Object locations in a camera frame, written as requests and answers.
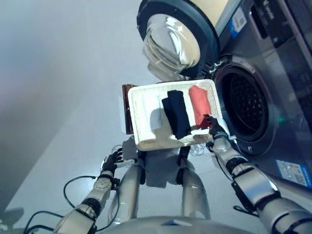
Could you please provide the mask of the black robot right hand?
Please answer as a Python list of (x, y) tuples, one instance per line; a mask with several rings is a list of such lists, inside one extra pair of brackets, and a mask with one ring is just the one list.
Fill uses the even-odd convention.
[(191, 135), (198, 141), (210, 141), (217, 137), (228, 138), (229, 131), (222, 118), (215, 118), (212, 115), (206, 114), (198, 127), (191, 130)]

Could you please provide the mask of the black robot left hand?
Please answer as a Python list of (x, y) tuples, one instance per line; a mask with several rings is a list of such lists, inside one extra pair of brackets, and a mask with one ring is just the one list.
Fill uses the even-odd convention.
[(110, 171), (114, 173), (117, 168), (131, 166), (135, 162), (135, 159), (125, 159), (122, 148), (118, 148), (104, 158), (101, 165), (101, 172)]

